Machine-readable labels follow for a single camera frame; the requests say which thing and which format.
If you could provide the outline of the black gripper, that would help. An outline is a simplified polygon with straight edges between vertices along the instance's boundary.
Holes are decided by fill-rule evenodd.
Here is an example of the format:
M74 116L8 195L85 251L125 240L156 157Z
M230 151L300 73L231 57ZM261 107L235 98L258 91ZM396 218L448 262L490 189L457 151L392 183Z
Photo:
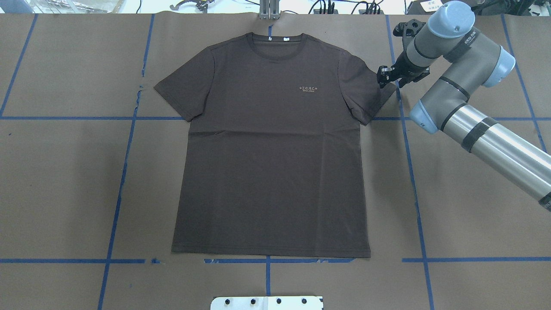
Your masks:
M391 67L381 65L377 71L377 83L380 89L389 83L398 81L402 88L408 83L416 83L430 75L430 67L421 67L413 64L406 52L402 52Z

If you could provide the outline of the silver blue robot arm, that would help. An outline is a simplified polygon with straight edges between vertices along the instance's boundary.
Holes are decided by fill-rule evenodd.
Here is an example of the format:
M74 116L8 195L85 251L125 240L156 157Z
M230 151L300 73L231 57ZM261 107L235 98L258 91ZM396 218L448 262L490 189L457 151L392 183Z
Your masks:
M380 87L404 87L431 73L438 59L448 68L411 108L408 117L430 134L442 132L467 153L550 210L550 155L472 103L482 88L501 83L516 59L476 27L476 14L458 0L437 8L427 20L411 19L392 30L402 52L378 69Z

